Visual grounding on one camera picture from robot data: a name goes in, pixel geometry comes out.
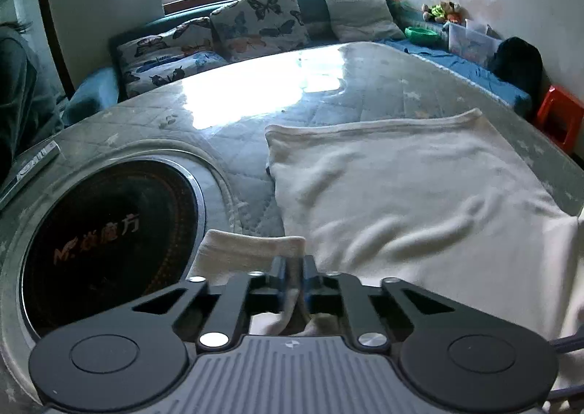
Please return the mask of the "red plastic stool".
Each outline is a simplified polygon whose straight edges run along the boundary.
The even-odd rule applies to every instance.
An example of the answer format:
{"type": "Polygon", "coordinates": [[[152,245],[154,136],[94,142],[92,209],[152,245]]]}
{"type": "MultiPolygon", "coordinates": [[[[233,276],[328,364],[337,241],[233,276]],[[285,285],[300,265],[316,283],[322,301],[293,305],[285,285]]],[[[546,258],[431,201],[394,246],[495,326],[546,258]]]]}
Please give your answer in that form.
{"type": "Polygon", "coordinates": [[[583,104],[558,86],[550,86],[539,107],[535,124],[563,152],[576,145],[583,121],[583,104]]]}

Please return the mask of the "cream knit garment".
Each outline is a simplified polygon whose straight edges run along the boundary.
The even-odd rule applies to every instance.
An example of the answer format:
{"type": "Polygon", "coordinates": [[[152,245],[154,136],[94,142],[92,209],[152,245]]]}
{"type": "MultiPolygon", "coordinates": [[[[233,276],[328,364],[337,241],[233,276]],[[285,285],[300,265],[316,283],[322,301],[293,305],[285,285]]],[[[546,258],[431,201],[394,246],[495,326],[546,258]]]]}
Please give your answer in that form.
{"type": "Polygon", "coordinates": [[[265,131],[279,238],[209,231],[193,274],[225,283],[282,254],[366,285],[397,277],[553,339],[583,323],[583,219],[486,117],[265,131]]]}

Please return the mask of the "right butterfly print cushion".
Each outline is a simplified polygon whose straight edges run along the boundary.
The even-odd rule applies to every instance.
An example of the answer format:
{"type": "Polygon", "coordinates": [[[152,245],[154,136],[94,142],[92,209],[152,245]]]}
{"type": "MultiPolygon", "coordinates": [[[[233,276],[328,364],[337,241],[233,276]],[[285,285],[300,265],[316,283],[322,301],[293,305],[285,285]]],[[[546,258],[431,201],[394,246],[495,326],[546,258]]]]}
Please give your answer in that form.
{"type": "Polygon", "coordinates": [[[297,0],[237,0],[210,15],[232,62],[300,50],[311,42],[297,0]]]}

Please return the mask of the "plain grey cushion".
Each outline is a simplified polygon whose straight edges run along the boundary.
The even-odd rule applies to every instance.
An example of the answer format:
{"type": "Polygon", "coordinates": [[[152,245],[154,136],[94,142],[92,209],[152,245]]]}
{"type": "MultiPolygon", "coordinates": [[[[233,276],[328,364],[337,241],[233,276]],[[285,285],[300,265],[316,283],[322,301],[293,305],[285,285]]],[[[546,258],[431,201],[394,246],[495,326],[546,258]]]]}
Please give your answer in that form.
{"type": "Polygon", "coordinates": [[[325,0],[331,29],[342,43],[404,40],[385,0],[325,0]]]}

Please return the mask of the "clear plastic storage box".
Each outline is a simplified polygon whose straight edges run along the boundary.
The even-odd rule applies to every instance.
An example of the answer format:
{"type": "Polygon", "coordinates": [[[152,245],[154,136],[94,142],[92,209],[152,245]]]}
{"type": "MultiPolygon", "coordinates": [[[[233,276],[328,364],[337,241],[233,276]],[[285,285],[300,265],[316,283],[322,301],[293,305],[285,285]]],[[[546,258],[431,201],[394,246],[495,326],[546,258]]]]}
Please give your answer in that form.
{"type": "Polygon", "coordinates": [[[468,61],[487,68],[501,40],[448,22],[442,27],[447,33],[447,49],[468,61]]]}

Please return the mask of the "butterfly print cushion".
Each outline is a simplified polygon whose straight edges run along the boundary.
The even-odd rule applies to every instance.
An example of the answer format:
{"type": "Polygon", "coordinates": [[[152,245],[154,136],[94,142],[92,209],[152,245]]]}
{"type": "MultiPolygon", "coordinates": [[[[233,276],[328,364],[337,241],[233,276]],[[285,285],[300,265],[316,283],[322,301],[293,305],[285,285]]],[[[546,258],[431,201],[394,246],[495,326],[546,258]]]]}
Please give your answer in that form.
{"type": "Polygon", "coordinates": [[[129,98],[228,64],[215,51],[209,18],[130,40],[118,46],[117,53],[129,98]]]}
{"type": "Polygon", "coordinates": [[[297,0],[237,0],[210,15],[232,62],[300,50],[311,42],[297,0]]]}

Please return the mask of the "blue corner sofa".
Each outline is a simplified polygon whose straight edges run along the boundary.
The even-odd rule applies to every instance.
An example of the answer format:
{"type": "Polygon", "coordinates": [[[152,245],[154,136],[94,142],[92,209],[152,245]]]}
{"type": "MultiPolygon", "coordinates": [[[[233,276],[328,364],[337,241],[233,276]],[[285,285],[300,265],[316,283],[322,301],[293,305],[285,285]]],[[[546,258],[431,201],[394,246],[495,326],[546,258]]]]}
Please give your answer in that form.
{"type": "MultiPolygon", "coordinates": [[[[298,0],[298,2],[302,19],[310,36],[309,45],[329,46],[336,43],[338,40],[331,28],[330,14],[325,0],[298,0]]],[[[225,1],[220,1],[178,11],[111,38],[108,46],[112,65],[99,69],[86,77],[64,109],[62,115],[64,124],[67,127],[76,124],[129,98],[128,93],[120,88],[126,81],[122,77],[121,60],[115,55],[117,47],[122,43],[139,36],[166,32],[184,22],[207,17],[226,4],[225,1]]],[[[438,36],[435,39],[420,40],[382,39],[381,43],[394,46],[404,53],[427,58],[446,67],[496,95],[519,116],[527,117],[534,109],[534,101],[531,100],[531,95],[527,91],[498,77],[488,69],[489,61],[494,57],[494,53],[489,53],[484,63],[479,64],[447,50],[449,43],[454,40],[456,35],[470,39],[478,35],[476,32],[452,23],[440,25],[424,22],[421,20],[420,14],[408,12],[403,6],[392,1],[388,3],[388,7],[400,30],[417,29],[424,33],[433,32],[438,36]]]]}

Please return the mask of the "green plastic bowl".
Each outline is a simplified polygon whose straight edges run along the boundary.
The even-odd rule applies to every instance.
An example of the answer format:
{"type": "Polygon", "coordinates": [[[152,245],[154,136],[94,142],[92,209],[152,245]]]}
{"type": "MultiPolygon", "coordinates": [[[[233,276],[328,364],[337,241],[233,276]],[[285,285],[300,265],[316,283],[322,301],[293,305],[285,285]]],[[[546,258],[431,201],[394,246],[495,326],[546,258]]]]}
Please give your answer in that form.
{"type": "Polygon", "coordinates": [[[407,27],[404,34],[416,46],[435,46],[442,39],[440,33],[422,27],[407,27]]]}

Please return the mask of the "black bag on sofa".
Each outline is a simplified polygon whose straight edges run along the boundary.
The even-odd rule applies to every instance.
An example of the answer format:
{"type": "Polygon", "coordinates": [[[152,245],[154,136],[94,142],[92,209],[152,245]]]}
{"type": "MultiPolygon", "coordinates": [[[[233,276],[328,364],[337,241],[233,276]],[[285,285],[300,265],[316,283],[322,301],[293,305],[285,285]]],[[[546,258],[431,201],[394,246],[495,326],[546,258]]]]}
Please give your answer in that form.
{"type": "Polygon", "coordinates": [[[543,64],[538,49],[517,36],[503,40],[488,69],[499,79],[508,82],[536,98],[541,94],[543,64]]]}

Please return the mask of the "grey quilted star table cover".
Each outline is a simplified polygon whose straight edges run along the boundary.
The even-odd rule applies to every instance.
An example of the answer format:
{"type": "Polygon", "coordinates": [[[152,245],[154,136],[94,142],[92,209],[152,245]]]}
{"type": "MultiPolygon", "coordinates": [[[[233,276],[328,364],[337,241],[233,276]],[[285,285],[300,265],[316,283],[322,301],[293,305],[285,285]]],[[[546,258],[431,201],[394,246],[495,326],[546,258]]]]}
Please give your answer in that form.
{"type": "Polygon", "coordinates": [[[477,108],[567,213],[583,207],[582,169],[497,95],[460,73],[380,43],[275,54],[197,74],[126,100],[60,132],[59,155],[1,214],[1,409],[37,413],[26,372],[34,340],[19,273],[45,211],[74,183],[117,159],[168,151],[200,183],[210,226],[278,236],[264,130],[449,117],[477,108]]]}

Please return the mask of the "colourful plush toys pile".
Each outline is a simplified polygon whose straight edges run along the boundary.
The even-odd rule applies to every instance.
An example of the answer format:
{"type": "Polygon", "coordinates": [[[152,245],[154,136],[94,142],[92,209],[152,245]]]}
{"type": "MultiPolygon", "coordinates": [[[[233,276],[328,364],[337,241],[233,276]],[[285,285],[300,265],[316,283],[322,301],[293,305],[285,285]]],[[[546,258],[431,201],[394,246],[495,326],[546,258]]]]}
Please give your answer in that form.
{"type": "Polygon", "coordinates": [[[423,4],[422,15],[425,22],[442,25],[446,23],[460,25],[462,23],[462,8],[458,3],[451,1],[442,1],[434,6],[423,4]]]}

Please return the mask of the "left butterfly print cushion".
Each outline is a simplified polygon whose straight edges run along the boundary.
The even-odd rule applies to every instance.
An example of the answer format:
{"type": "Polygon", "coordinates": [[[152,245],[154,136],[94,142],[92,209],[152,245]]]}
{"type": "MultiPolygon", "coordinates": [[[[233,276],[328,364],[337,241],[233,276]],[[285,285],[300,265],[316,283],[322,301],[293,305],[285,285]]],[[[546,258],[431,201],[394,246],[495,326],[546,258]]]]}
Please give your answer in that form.
{"type": "Polygon", "coordinates": [[[118,46],[117,53],[129,98],[228,64],[215,51],[209,18],[130,40],[118,46]]]}

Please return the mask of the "round black induction cooktop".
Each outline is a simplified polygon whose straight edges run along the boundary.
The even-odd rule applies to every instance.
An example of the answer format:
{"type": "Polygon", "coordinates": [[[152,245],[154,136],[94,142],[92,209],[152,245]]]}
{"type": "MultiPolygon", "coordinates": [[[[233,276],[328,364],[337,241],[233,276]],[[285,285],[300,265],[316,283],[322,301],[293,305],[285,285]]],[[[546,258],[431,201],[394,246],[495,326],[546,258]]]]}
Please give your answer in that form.
{"type": "Polygon", "coordinates": [[[177,283],[202,238],[201,187],[183,165],[135,158],[76,183],[27,247],[21,306],[34,338],[177,283]]]}

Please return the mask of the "person in dark hoodie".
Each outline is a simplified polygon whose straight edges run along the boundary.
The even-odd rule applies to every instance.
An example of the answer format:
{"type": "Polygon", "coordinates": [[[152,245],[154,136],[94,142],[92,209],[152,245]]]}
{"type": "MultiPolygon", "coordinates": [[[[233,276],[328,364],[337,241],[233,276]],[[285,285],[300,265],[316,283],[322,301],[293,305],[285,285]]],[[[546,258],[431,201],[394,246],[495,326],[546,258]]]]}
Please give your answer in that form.
{"type": "Polygon", "coordinates": [[[1,25],[1,179],[15,158],[64,128],[57,93],[41,70],[18,22],[1,25]]]}

